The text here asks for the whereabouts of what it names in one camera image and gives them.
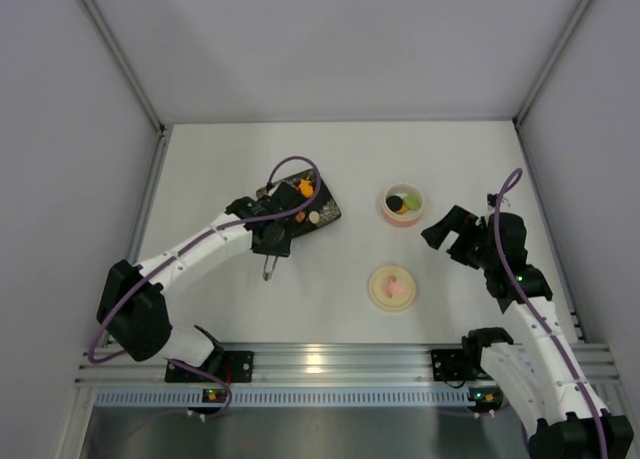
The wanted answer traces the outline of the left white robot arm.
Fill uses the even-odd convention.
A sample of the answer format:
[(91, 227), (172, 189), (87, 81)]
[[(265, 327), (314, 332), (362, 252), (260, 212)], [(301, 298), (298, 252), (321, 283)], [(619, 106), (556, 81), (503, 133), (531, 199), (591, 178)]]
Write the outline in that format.
[(191, 284), (230, 258), (252, 251), (287, 256), (295, 215), (308, 199), (280, 184), (260, 199), (242, 197), (192, 238), (138, 265), (114, 264), (96, 318), (137, 362), (153, 357), (200, 367), (221, 350), (202, 327), (171, 323), (169, 304)]

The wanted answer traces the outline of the black sandwich cookie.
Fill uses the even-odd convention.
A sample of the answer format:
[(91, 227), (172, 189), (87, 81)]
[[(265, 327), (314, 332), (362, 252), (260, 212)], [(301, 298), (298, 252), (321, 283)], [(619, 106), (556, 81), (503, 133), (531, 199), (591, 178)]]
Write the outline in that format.
[(399, 208), (403, 203), (403, 199), (400, 196), (397, 195), (391, 195), (389, 197), (386, 198), (385, 200), (386, 206), (394, 211), (395, 209)]

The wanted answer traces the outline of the orange fish-shaped food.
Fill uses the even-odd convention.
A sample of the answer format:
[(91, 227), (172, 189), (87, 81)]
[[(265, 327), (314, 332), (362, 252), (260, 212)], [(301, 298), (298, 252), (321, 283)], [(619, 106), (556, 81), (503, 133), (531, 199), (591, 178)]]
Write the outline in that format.
[(310, 179), (300, 179), (296, 185), (296, 189), (304, 198), (310, 199), (316, 191), (316, 186)]

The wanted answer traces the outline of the green sandwich cookie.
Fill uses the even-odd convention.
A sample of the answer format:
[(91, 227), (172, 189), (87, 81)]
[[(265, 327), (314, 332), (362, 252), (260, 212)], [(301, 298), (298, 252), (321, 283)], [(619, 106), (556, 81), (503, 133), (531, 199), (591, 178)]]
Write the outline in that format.
[(422, 205), (421, 200), (418, 197), (413, 195), (406, 195), (403, 198), (403, 203), (408, 210), (412, 210), (412, 211), (419, 210)]

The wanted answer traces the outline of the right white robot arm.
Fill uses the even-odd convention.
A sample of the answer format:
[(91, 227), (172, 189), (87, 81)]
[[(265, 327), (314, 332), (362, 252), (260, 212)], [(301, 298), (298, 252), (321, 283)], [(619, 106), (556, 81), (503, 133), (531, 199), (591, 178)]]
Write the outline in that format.
[(455, 206), (422, 231), (439, 249), (451, 233), (450, 258), (482, 271), (504, 317), (501, 327), (462, 338), (472, 371), (492, 379), (519, 417), (532, 458), (624, 458), (634, 439), (624, 415), (597, 395), (559, 324), (544, 274), (528, 262), (523, 219), (478, 217)]

